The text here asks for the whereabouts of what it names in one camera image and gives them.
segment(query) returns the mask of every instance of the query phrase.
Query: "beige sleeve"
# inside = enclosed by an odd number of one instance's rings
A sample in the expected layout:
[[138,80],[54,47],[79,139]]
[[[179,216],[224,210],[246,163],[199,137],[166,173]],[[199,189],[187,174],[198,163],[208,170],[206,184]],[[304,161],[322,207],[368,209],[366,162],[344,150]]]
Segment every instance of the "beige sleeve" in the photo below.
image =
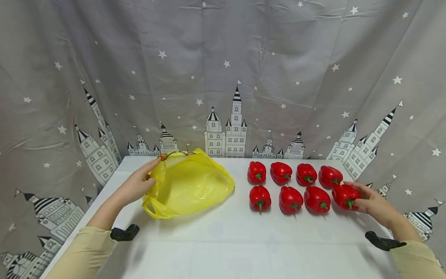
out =
[[404,242],[405,246],[390,250],[401,279],[446,279],[429,247],[420,242]]
[[110,231],[84,227],[57,261],[46,279],[93,279],[113,251]]

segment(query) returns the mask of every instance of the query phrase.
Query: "building illustration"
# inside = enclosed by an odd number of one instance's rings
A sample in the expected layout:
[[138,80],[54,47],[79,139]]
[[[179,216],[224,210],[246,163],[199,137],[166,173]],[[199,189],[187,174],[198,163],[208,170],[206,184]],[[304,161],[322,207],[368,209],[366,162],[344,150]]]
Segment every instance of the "building illustration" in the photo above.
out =
[[282,159],[283,149],[278,154],[274,154],[273,138],[271,137],[271,130],[268,130],[269,137],[263,145],[262,152],[259,153],[257,146],[252,151],[252,158],[268,158],[268,159]]
[[206,131],[204,132],[205,152],[209,157],[225,157],[226,133],[222,131],[222,121],[215,114],[214,107],[211,108],[206,118]]
[[[398,177],[398,176],[392,174],[392,178],[393,178],[392,182],[393,182],[397,177]],[[390,190],[390,184],[391,184],[392,182],[384,184],[384,186],[381,187],[381,188],[379,188],[379,189],[375,189],[375,192],[377,192],[378,194],[381,195],[381,197],[383,197],[383,198],[386,199],[386,198],[387,198],[387,193],[388,193],[389,190]],[[371,188],[371,187],[373,186],[373,182],[372,182],[372,183],[369,183],[369,184],[366,184],[366,186],[369,187],[369,188]]]
[[158,156],[161,154],[160,149],[156,145],[153,151],[150,150],[149,145],[142,138],[139,131],[137,131],[136,137],[138,138],[138,141],[136,142],[136,150],[133,148],[130,142],[127,144],[128,154],[130,156]]
[[166,131],[166,127],[161,123],[161,136],[160,136],[160,146],[161,154],[180,151],[178,149],[178,143],[174,136]]
[[16,190],[15,196],[23,194],[26,201],[34,205],[37,222],[50,230],[50,234],[65,242],[70,233],[84,216],[82,209],[70,199],[39,198],[34,194]]
[[88,167],[99,183],[105,186],[118,167],[118,162],[114,159],[115,154],[112,154],[105,145],[99,146],[91,134],[82,131],[76,124],[74,127],[78,133],[79,145]]
[[302,159],[304,157],[305,145],[301,139],[302,131],[297,133],[297,138],[293,140],[287,147],[284,159]]
[[0,254],[1,261],[6,268],[6,279],[38,279],[46,269],[51,259],[62,245],[51,237],[38,237],[44,249],[42,254],[31,252]]
[[[403,100],[399,102],[397,107],[404,107]],[[395,114],[395,107],[378,125],[369,137],[365,136],[359,140],[355,146],[353,141],[355,140],[358,130],[356,127],[357,119],[353,121],[353,124],[349,129],[344,131],[341,138],[336,142],[328,154],[328,160],[340,160],[347,172],[354,180],[357,180],[364,170],[375,159],[378,151],[378,143],[381,137],[387,131],[392,122]]]
[[246,149],[246,136],[248,127],[242,115],[242,99],[238,85],[232,98],[231,117],[222,129],[221,119],[212,107],[206,118],[206,131],[204,132],[205,152],[210,157],[244,158]]
[[85,95],[87,96],[88,103],[90,104],[91,109],[96,115],[99,123],[99,137],[104,142],[105,147],[112,154],[111,158],[115,161],[116,165],[119,165],[122,161],[121,153],[119,153],[118,145],[116,143],[115,137],[113,136],[112,130],[107,122],[105,122],[104,117],[102,116],[101,111],[99,110],[98,103],[93,98],[93,96],[88,93],[88,91],[84,88]]

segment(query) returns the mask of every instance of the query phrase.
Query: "hand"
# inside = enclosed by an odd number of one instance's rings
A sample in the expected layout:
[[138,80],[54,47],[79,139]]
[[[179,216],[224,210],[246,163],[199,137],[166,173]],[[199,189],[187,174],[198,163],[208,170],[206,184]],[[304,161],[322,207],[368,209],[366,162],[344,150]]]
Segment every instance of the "hand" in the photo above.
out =
[[122,206],[126,206],[144,196],[156,183],[156,180],[151,178],[148,173],[152,171],[160,161],[161,158],[158,157],[134,171],[116,192],[113,193],[112,197],[115,202],[120,203]]

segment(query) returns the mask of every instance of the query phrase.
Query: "white table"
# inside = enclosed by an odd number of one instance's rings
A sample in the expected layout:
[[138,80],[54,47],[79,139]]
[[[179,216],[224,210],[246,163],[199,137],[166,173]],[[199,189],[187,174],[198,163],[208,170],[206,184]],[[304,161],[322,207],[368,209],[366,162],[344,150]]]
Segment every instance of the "white table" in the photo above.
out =
[[[152,157],[127,156],[87,211],[77,228],[43,274],[60,258],[76,233],[125,179]],[[222,204],[196,214],[168,220],[150,218],[141,201],[125,207],[115,226],[135,223],[140,232],[131,242],[118,242],[99,279],[377,279],[398,278],[390,253],[364,237],[368,230],[387,237],[388,232],[371,217],[341,210],[332,201],[328,214],[315,216],[305,206],[296,216],[279,209],[280,187],[269,175],[271,163],[290,165],[290,186],[303,195],[296,182],[297,165],[304,160],[258,159],[267,168],[264,184],[272,206],[269,212],[253,212],[248,205],[251,185],[246,173],[251,159],[216,158],[235,180],[234,195]],[[329,165],[350,178],[340,162],[305,160],[318,171]]]

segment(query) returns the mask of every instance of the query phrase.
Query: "gray fabric backdrop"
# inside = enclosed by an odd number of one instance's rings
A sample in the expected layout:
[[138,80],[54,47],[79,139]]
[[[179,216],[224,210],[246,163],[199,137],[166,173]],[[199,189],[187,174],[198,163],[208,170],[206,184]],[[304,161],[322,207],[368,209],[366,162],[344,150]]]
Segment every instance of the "gray fabric backdrop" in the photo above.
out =
[[124,156],[196,147],[339,159],[446,261],[443,1],[0,5],[0,276],[37,278]]

